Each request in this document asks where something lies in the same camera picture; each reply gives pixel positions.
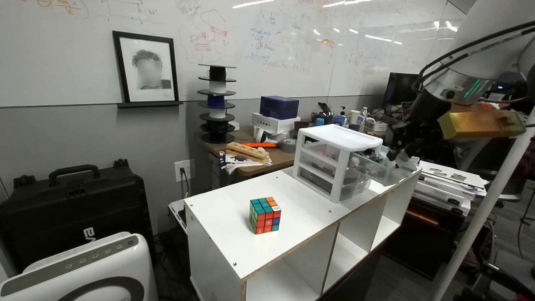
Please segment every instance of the white table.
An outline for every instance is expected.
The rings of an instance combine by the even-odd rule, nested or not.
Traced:
[[[297,181],[292,169],[186,199],[200,298],[318,299],[400,228],[419,174],[372,177],[345,202]],[[255,234],[250,201],[268,196],[283,209],[282,229]]]

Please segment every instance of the framed picture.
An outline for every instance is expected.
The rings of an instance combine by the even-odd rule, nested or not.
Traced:
[[[173,39],[114,32],[123,104],[119,107],[180,105]]]

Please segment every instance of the electrical outlet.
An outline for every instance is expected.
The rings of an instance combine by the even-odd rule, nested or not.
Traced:
[[[181,169],[186,171],[186,177],[191,181],[191,161],[178,161],[175,162],[175,179],[181,182]]]

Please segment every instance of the orange object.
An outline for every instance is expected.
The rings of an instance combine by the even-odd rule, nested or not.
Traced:
[[[511,137],[526,132],[517,112],[512,110],[447,112],[439,124],[445,139]]]
[[[251,142],[251,144],[246,144],[248,147],[263,147],[263,149],[277,149],[278,146],[277,144],[270,144],[270,142],[265,142],[265,144],[258,144],[258,142]]]

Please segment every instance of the black bag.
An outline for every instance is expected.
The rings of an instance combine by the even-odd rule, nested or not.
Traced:
[[[48,181],[19,177],[12,197],[0,204],[0,238],[17,273],[37,259],[121,231],[139,233],[153,246],[144,181],[128,161],[116,161],[109,169],[59,169]]]

